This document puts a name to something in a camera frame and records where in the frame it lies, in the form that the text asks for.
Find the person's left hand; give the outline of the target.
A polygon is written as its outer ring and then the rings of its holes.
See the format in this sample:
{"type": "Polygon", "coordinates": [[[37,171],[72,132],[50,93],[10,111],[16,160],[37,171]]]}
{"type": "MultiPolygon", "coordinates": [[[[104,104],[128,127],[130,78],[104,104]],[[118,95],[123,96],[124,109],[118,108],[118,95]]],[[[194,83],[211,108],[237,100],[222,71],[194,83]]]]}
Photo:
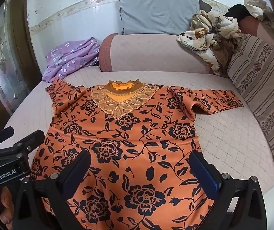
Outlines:
{"type": "Polygon", "coordinates": [[[13,229],[14,205],[12,195],[9,189],[4,186],[1,192],[1,203],[4,206],[3,212],[0,214],[0,220],[6,225],[7,229],[13,229]]]}

